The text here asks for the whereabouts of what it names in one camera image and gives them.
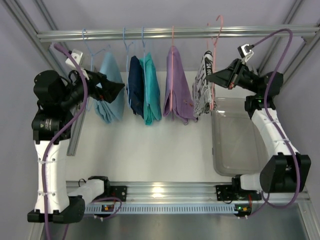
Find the newspaper print trousers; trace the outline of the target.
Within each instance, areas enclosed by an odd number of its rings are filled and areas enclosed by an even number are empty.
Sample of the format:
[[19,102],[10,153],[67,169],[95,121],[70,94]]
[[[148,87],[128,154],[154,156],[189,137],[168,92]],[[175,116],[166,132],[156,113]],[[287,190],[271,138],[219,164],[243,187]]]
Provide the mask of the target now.
[[213,54],[207,50],[201,58],[197,74],[192,85],[193,115],[199,117],[208,114],[217,106],[213,84],[206,80],[206,76],[213,73]]

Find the pink wire hanger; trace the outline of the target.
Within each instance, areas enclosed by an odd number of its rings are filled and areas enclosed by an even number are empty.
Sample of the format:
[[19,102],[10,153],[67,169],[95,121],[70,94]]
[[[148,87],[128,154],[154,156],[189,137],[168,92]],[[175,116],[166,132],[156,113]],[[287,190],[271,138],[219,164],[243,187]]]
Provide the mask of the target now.
[[[218,40],[220,37],[220,34],[222,32],[222,28],[224,25],[224,17],[220,14],[217,16],[216,21],[220,20],[220,29],[219,29],[219,33],[216,37],[212,37],[211,41],[213,44],[213,52],[212,52],[212,73],[216,72],[216,52],[217,52],[217,44],[218,44]],[[211,85],[211,97],[212,97],[212,102],[210,104],[210,111],[213,111],[215,109],[215,84],[213,83]]]

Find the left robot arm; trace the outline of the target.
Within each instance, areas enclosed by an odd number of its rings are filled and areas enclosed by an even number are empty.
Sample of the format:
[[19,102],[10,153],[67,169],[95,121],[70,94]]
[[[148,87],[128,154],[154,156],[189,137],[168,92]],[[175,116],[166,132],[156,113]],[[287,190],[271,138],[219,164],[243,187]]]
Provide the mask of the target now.
[[78,223],[88,204],[110,194],[106,176],[91,176],[77,190],[67,192],[67,151],[72,124],[80,116],[73,115],[71,110],[79,103],[84,108],[88,97],[111,103],[125,85],[110,81],[99,72],[72,70],[70,74],[75,81],[54,70],[43,71],[34,78],[38,110],[31,128],[37,152],[38,196],[34,209],[27,215],[30,223]]

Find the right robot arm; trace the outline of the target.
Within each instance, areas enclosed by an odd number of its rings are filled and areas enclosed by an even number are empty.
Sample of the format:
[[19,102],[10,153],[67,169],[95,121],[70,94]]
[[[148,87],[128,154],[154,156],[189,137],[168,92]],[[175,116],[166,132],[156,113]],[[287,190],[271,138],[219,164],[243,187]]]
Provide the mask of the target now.
[[293,146],[278,118],[274,97],[280,93],[283,74],[274,70],[258,76],[237,58],[205,79],[228,90],[241,87],[253,93],[245,98],[244,109],[259,131],[268,162],[259,173],[237,175],[235,180],[240,189],[267,194],[292,193],[297,198],[305,187],[311,159]]

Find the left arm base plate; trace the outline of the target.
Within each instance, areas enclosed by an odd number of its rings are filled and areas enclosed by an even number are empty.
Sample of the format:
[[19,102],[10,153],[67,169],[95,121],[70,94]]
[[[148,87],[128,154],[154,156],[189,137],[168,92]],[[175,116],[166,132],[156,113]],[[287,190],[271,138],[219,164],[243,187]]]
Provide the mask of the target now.
[[109,197],[116,197],[122,202],[127,200],[128,187],[125,185],[111,185],[109,190]]

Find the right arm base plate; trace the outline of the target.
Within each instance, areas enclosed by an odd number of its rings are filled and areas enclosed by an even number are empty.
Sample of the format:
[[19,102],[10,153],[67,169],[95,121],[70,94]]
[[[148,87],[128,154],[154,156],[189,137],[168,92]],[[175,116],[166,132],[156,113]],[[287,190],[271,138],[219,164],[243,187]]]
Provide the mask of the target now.
[[254,190],[243,190],[232,185],[216,185],[215,191],[217,200],[223,202],[260,201],[262,199],[261,194]]

